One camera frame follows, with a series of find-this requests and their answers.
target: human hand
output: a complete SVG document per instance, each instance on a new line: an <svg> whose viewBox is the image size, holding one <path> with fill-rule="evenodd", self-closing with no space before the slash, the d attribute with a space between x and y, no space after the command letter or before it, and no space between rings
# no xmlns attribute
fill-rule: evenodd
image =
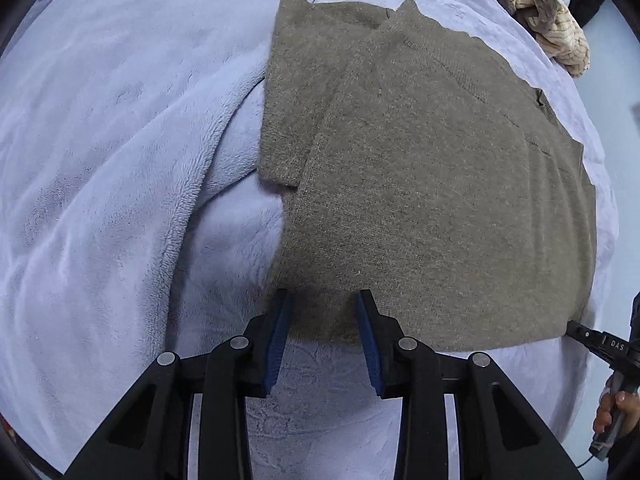
<svg viewBox="0 0 640 480"><path fill-rule="evenodd" d="M596 418L593 421L593 431L596 433L604 433L607 426L610 426L611 409L614 405L626 413L625 422L618 435L618 438L622 438L631 433L633 428L640 422L640 399L637 394L629 394L626 392L618 392L615 399L608 393L605 393L600 399L600 406L596 411Z"/></svg>

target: bed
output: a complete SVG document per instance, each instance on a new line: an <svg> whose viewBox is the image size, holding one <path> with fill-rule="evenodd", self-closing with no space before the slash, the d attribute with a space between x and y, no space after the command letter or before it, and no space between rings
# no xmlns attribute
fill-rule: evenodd
<svg viewBox="0 0 640 480"><path fill-rule="evenodd" d="M282 229L255 174L278 1L38 0L2 55L0 412L60 471L156 355L208 352L260 310ZM495 0L415 1L542 88L583 143L598 249L581 321L597 327L617 210L571 77ZM586 352L489 354L561 440ZM255 477L389 478L399 409L359 349L290 343L273 395L248 403Z"/></svg>

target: black wire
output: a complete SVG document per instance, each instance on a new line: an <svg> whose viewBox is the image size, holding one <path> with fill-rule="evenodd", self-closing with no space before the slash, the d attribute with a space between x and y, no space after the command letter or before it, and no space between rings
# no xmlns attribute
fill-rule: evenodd
<svg viewBox="0 0 640 480"><path fill-rule="evenodd" d="M587 465L590 460L593 458L593 455L591 455L587 460L585 460L584 462L582 462L579 466L578 469L580 469L583 465Z"/></svg>

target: light blue floor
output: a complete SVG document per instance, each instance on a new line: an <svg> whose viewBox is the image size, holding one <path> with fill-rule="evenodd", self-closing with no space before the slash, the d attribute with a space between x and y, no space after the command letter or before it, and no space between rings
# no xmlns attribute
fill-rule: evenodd
<svg viewBox="0 0 640 480"><path fill-rule="evenodd" d="M640 103L640 43L610 0L584 32L591 47L591 68L575 85L600 133L620 213L620 238L602 330L626 339L632 300L640 290L640 125L631 111ZM610 374L597 361L580 412L563 443L576 463L589 457L591 424ZM580 471L585 480L604 480L606 464L594 459Z"/></svg>

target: beige striped fabric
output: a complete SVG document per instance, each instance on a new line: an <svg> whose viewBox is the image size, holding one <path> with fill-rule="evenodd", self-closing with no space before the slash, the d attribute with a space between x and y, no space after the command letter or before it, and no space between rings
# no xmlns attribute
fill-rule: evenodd
<svg viewBox="0 0 640 480"><path fill-rule="evenodd" d="M578 77L589 68L589 44L562 0L499 1L530 29L542 50L569 74Z"/></svg>

